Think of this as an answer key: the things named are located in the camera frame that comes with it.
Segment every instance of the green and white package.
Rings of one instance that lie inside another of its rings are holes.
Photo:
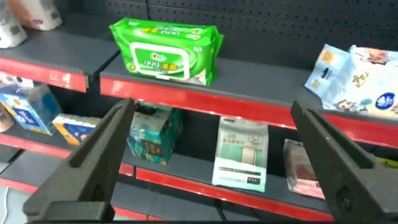
[[[215,26],[124,18],[110,26],[133,75],[209,85],[223,41]]]
[[[213,185],[265,192],[268,125],[221,117]]]

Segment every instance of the black pegboard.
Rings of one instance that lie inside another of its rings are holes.
[[[69,0],[80,14],[216,25],[220,57],[312,69],[323,44],[398,50],[396,0]]]
[[[148,19],[145,0],[58,0],[60,10],[103,17]]]
[[[341,49],[356,44],[398,50],[397,30],[393,29],[326,26],[317,21],[154,5],[149,6],[149,16],[155,21],[216,25],[225,34],[221,57],[295,68],[311,69],[325,43]]]
[[[398,29],[396,0],[149,0],[149,4],[321,26]]]

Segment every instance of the white packaging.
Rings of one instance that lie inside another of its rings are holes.
[[[321,97],[325,109],[398,119],[398,52],[355,47]]]
[[[0,48],[15,47],[26,38],[27,34],[10,10],[7,0],[0,0]]]
[[[267,124],[222,116],[211,183],[264,192],[268,137]]]
[[[53,0],[8,0],[8,2],[24,27],[52,30],[62,23]]]

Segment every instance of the paper towel roll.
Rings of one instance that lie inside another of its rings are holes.
[[[7,0],[0,0],[0,48],[15,47],[26,38],[27,34],[11,11]]]
[[[8,0],[8,3],[24,27],[52,30],[62,23],[53,0]]]
[[[0,133],[7,131],[14,125],[14,120],[8,113],[7,109],[0,104]]]

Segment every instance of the teal tissue box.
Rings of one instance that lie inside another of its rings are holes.
[[[132,155],[166,165],[182,131],[182,112],[168,106],[136,104],[127,137]]]

